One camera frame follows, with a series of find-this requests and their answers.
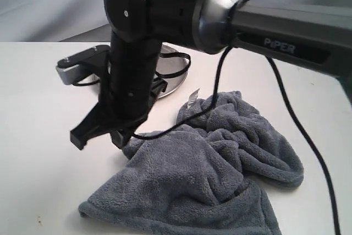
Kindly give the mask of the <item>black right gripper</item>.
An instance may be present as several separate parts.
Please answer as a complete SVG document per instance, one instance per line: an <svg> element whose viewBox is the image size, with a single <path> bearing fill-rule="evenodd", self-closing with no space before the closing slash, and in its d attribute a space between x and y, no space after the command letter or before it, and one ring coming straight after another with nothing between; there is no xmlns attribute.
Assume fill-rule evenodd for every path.
<svg viewBox="0 0 352 235"><path fill-rule="evenodd" d="M110 133L112 143L120 150L149 115L150 95L155 76L160 40L144 38L126 42L117 34L111 35L109 105L112 121L106 110L97 103L87 116L70 131L70 141L83 150L90 139Z"/></svg>

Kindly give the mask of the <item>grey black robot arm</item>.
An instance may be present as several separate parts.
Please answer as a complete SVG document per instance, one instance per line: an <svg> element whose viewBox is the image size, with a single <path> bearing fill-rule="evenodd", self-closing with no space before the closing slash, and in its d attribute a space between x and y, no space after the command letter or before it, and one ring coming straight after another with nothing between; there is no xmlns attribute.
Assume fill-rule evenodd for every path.
<svg viewBox="0 0 352 235"><path fill-rule="evenodd" d="M100 78L98 103L70 132L83 149L110 133L127 144L167 87L156 72L165 42L207 54L242 48L336 78L351 96L351 10L250 0L103 0L112 28L104 52L79 65Z"/></svg>

